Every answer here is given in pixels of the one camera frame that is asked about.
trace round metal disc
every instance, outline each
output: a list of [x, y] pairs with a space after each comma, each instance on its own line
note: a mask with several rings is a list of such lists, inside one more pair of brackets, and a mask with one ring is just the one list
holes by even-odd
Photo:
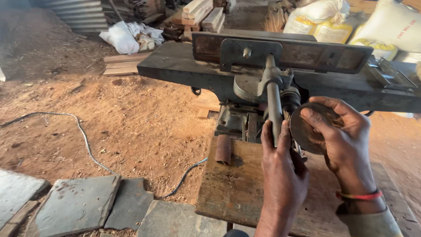
[[305, 103], [298, 107], [291, 116], [290, 129], [292, 137], [300, 145], [300, 147], [308, 152], [314, 154], [326, 153], [326, 141], [323, 135], [314, 130], [301, 117], [301, 110], [303, 108], [310, 108], [323, 116], [325, 121], [334, 127], [344, 127], [344, 121], [332, 108], [319, 103]]

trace wood jointer planer machine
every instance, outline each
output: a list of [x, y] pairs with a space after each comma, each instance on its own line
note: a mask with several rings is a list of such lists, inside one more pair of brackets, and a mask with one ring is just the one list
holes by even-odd
[[141, 76], [191, 86], [195, 94], [212, 91], [221, 105], [215, 136], [260, 143], [266, 119], [276, 140], [282, 120], [310, 96], [339, 98], [367, 115], [421, 113], [416, 64], [376, 60], [372, 52], [319, 43], [312, 35], [193, 32], [192, 44], [164, 43], [137, 68]]

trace dirt floor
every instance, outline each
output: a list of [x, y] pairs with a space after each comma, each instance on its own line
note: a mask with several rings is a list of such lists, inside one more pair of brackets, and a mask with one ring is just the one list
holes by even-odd
[[[98, 37], [78, 37], [45, 11], [12, 15], [14, 23], [0, 14], [0, 23], [9, 27], [2, 29], [8, 30], [3, 42], [13, 42], [0, 48], [0, 66], [10, 80], [0, 83], [0, 124], [37, 111], [74, 114], [97, 160], [125, 178], [144, 177], [157, 199], [206, 157], [217, 114], [196, 118], [189, 87], [140, 76], [103, 77], [102, 58], [117, 55], [112, 46]], [[111, 83], [117, 78], [121, 86]], [[386, 112], [370, 118], [371, 159], [384, 164], [421, 220], [421, 120]], [[88, 156], [72, 117], [26, 118], [0, 128], [0, 138], [0, 168], [50, 183], [110, 175]], [[202, 169], [193, 169], [165, 200], [194, 204]]]

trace metal bracket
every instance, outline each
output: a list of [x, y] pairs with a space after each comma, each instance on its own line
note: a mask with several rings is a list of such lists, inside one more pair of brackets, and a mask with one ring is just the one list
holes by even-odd
[[231, 72], [231, 66], [249, 65], [265, 68], [266, 55], [273, 54], [278, 67], [282, 45], [277, 42], [227, 38], [221, 44], [220, 70]]
[[405, 74], [393, 67], [383, 57], [377, 61], [374, 56], [368, 59], [368, 70], [384, 86], [384, 88], [414, 92], [418, 88]]

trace corrugated metal sheet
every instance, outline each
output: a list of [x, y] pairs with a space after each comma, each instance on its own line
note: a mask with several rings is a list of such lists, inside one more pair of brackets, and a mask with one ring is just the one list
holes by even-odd
[[41, 0], [74, 32], [107, 31], [108, 25], [100, 0]]

